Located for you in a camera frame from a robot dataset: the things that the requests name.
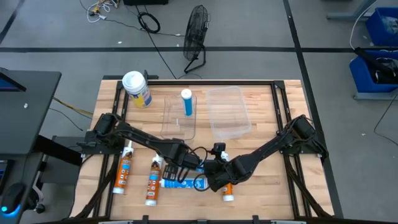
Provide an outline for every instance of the orange label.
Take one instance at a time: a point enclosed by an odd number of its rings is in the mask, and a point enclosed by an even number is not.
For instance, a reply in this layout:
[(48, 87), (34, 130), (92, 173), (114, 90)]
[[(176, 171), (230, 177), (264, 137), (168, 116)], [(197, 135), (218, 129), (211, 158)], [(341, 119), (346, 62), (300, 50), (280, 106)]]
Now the orange label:
[(224, 186), (223, 195), (232, 195), (232, 184), (231, 183)]
[(123, 159), (120, 161), (118, 175), (116, 176), (116, 181), (114, 187), (124, 188), (127, 184), (127, 176), (129, 175), (130, 165), (131, 165), (132, 153), (127, 153)]
[(153, 162), (150, 168), (146, 199), (157, 200), (157, 194), (159, 192), (159, 174), (160, 174), (159, 164), (157, 162)]

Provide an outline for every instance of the fan stand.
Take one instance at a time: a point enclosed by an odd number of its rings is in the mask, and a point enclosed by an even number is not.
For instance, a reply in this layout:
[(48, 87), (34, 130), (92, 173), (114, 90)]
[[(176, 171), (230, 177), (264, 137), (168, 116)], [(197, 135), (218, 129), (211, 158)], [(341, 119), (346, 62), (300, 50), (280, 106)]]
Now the fan stand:
[(200, 67), (202, 67), (202, 66), (204, 66), (206, 64), (206, 47), (204, 45), (202, 45), (201, 47), (203, 49), (203, 63), (201, 65), (196, 66), (195, 68), (191, 68), (191, 69), (187, 70), (189, 68), (189, 66), (191, 66), (191, 64), (195, 60), (198, 60), (198, 57), (192, 59), (191, 62), (187, 65), (187, 67), (185, 67), (185, 69), (184, 69), (185, 74), (187, 74), (187, 73), (189, 73), (189, 72), (191, 72), (191, 71), (193, 71), (193, 70), (195, 70), (197, 68), (200, 68)]

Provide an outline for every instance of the computer monitor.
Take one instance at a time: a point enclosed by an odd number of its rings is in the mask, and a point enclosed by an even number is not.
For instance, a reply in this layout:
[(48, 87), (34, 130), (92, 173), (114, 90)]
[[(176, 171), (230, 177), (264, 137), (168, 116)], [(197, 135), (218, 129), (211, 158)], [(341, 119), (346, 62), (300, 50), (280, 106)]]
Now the computer monitor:
[(0, 91), (26, 91), (26, 88), (0, 72)]

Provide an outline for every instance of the blue light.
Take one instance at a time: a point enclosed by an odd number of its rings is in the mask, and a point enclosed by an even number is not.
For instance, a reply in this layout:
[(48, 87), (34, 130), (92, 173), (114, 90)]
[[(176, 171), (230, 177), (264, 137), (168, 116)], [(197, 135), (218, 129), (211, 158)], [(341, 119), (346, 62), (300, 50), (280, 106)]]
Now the blue light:
[(20, 209), (21, 209), (21, 205), (19, 204), (18, 207), (13, 212), (11, 212), (10, 214), (3, 213), (2, 215), (4, 217), (14, 218), (14, 217), (16, 217), (18, 215)]

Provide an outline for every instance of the gray floor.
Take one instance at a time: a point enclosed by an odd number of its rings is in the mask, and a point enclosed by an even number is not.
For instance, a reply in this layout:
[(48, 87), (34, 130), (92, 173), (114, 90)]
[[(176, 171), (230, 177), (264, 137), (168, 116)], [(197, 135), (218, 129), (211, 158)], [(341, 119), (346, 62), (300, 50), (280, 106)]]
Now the gray floor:
[[(87, 7), (95, 1), (82, 0)], [(185, 32), (190, 11), (203, 4), (211, 13), (206, 46), (293, 47), (284, 6), (280, 0), (172, 0), (167, 6), (148, 6), (163, 32)], [(351, 11), (361, 1), (290, 0), (302, 47), (349, 47), (352, 22), (325, 19), (327, 12)], [(0, 2), (0, 29), (17, 3)], [(398, 6), (394, 0), (380, 0), (378, 6)], [(106, 14), (110, 19), (138, 26), (137, 19), (123, 6)], [(180, 37), (154, 36), (161, 47), (182, 46)], [(371, 46), (362, 22), (354, 33), (355, 46)], [(100, 21), (89, 24), (78, 0), (27, 0), (0, 47), (151, 47), (144, 32)], [(187, 64), (181, 52), (162, 52), (176, 75)], [(355, 85), (349, 63), (354, 54), (304, 54), (313, 94), (325, 132), (331, 163), (346, 218), (398, 221), (398, 148), (375, 135), (373, 128), (389, 102), (354, 101)], [(161, 79), (172, 78), (156, 52), (111, 53), (0, 53), (0, 67), (19, 70), (62, 72), (56, 96), (77, 107), (93, 111), (103, 75), (123, 75), (131, 70), (148, 70)], [(195, 71), (203, 78), (301, 79), (297, 56), (288, 52), (208, 52), (207, 64)], [(88, 129), (90, 120), (53, 103), (79, 127)], [(393, 106), (378, 131), (398, 140), (398, 121)], [(41, 134), (50, 137), (83, 136), (62, 115), (49, 111)], [(70, 210), (73, 186), (45, 185), (47, 211), (26, 212), (21, 223), (59, 220)]]

